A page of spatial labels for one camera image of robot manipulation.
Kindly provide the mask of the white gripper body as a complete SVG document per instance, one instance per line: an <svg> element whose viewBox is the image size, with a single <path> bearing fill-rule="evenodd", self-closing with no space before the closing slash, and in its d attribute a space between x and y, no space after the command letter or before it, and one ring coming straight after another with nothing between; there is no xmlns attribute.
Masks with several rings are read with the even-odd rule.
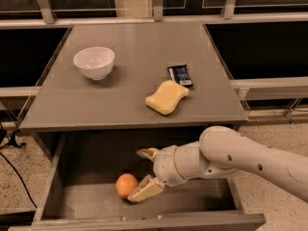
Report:
<svg viewBox="0 0 308 231"><path fill-rule="evenodd" d="M158 150L153 163L153 172L156 178L168 187L175 187L186 183L186 180L176 168L176 148L176 145L172 145Z"/></svg>

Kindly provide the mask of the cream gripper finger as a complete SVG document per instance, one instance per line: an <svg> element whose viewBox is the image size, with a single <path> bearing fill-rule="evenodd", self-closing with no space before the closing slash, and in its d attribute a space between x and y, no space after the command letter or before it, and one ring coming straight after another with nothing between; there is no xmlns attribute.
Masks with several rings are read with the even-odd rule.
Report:
<svg viewBox="0 0 308 231"><path fill-rule="evenodd" d="M159 150L157 148L154 147L150 147L150 148L143 148L143 149L139 149L137 151L137 154L145 159L148 159L150 161L154 161L156 159L156 156L158 155Z"/></svg>
<svg viewBox="0 0 308 231"><path fill-rule="evenodd" d="M151 175L145 176L139 185L128 195L128 200L133 203L139 203L147 198L160 194L165 189L165 184L157 177Z"/></svg>

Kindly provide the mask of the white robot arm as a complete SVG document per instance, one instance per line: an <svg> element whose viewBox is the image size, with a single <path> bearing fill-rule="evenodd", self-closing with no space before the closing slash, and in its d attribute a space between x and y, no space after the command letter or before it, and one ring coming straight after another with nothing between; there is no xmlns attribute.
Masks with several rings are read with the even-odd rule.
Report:
<svg viewBox="0 0 308 231"><path fill-rule="evenodd" d="M308 201L308 158L253 141L224 126L204 130L198 141L163 149L144 148L137 154L153 162L152 176L142 179L129 194L141 202L191 179L221 178L238 170L258 175Z"/></svg>

